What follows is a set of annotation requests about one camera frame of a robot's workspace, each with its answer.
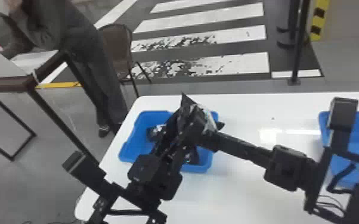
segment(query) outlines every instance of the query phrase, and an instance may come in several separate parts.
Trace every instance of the chair leg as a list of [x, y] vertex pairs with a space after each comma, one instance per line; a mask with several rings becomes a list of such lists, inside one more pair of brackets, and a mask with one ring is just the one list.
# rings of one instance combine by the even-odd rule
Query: chair leg
[[149, 83], [151, 84], [151, 80], [149, 75], [146, 73], [146, 71], [142, 68], [141, 64], [139, 63], [139, 61], [137, 61], [137, 65], [139, 66], [139, 68], [142, 70], [142, 73], [146, 76], [146, 79], [149, 81]]
[[137, 98], [139, 98], [137, 84], [135, 83], [134, 76], [132, 75], [131, 69], [128, 69], [128, 72], [129, 72], [129, 78], [132, 82], [132, 85], [134, 86], [135, 95], [137, 96]]

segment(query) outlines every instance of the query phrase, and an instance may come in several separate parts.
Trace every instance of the yellow stripe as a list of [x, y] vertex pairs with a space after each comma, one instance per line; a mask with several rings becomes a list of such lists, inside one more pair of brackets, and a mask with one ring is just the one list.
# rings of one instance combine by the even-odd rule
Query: yellow stripe
[[311, 40], [311, 41], [319, 41], [320, 38], [321, 38], [321, 37], [320, 37], [319, 35], [315, 34], [315, 33], [311, 33], [311, 34], [310, 34], [310, 40]]
[[40, 84], [37, 89], [61, 89], [61, 88], [75, 88], [81, 87], [79, 82], [60, 82], [60, 83], [48, 83]]
[[319, 27], [321, 29], [321, 32], [319, 35], [316, 33], [310, 33], [311, 41], [319, 41], [321, 39], [324, 25], [326, 24], [326, 18], [327, 18], [327, 13], [328, 13], [327, 10], [329, 9], [329, 2], [330, 2], [330, 0], [317, 0], [316, 1], [316, 8], [324, 10], [325, 13], [324, 13], [324, 18], [321, 18], [319, 16], [314, 16], [312, 18], [312, 26]]
[[315, 16], [312, 19], [312, 26], [317, 26], [317, 27], [323, 28], [325, 23], [326, 23], [326, 20], [323, 18], [320, 18], [318, 16]]
[[321, 8], [322, 10], [328, 10], [329, 9], [329, 0], [317, 0], [316, 2], [316, 8]]

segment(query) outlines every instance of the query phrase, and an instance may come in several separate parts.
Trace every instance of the white table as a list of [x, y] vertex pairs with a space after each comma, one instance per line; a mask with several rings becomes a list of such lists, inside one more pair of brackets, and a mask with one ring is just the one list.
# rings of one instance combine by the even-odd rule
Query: white table
[[[256, 145], [275, 144], [302, 151], [318, 160], [322, 152], [318, 114], [328, 110], [333, 97], [359, 99], [359, 92], [317, 94], [192, 95], [192, 99], [217, 111], [225, 123], [223, 132]], [[131, 164], [118, 159], [118, 153], [132, 131], [134, 121], [144, 110], [175, 111], [180, 96], [141, 97], [132, 106], [120, 131], [107, 150], [100, 167], [106, 179], [126, 186]], [[160, 210], [167, 223], [303, 223], [327, 221], [302, 210], [304, 192], [287, 192], [263, 180], [264, 169], [248, 161], [216, 153], [205, 174], [183, 173], [183, 181], [172, 201], [163, 201]], [[98, 195], [86, 189], [75, 209], [75, 216], [88, 220]], [[345, 197], [338, 197], [343, 203]], [[115, 209], [133, 208], [118, 200]], [[146, 217], [112, 217], [109, 223], [145, 223]]]

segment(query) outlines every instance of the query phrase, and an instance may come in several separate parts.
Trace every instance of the black pants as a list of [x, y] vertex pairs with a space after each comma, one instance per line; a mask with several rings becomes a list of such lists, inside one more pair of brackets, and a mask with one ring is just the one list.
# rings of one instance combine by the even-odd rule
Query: black pants
[[[72, 52], [73, 59], [95, 100], [107, 109], [113, 123], [121, 123], [128, 113], [128, 108], [117, 73], [104, 50], [101, 36], [94, 35], [86, 42], [91, 44], [82, 44], [79, 53]], [[101, 110], [102, 108], [96, 108], [97, 123], [99, 126], [107, 125], [108, 121]]]

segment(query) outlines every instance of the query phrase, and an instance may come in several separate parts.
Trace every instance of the yellow black striped pole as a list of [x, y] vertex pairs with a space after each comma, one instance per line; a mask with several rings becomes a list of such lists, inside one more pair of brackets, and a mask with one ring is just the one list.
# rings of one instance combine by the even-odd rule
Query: yellow black striped pole
[[310, 29], [311, 41], [319, 41], [323, 33], [324, 25], [326, 24], [327, 10], [329, 9], [330, 0], [317, 0], [316, 8], [314, 9], [312, 27]]

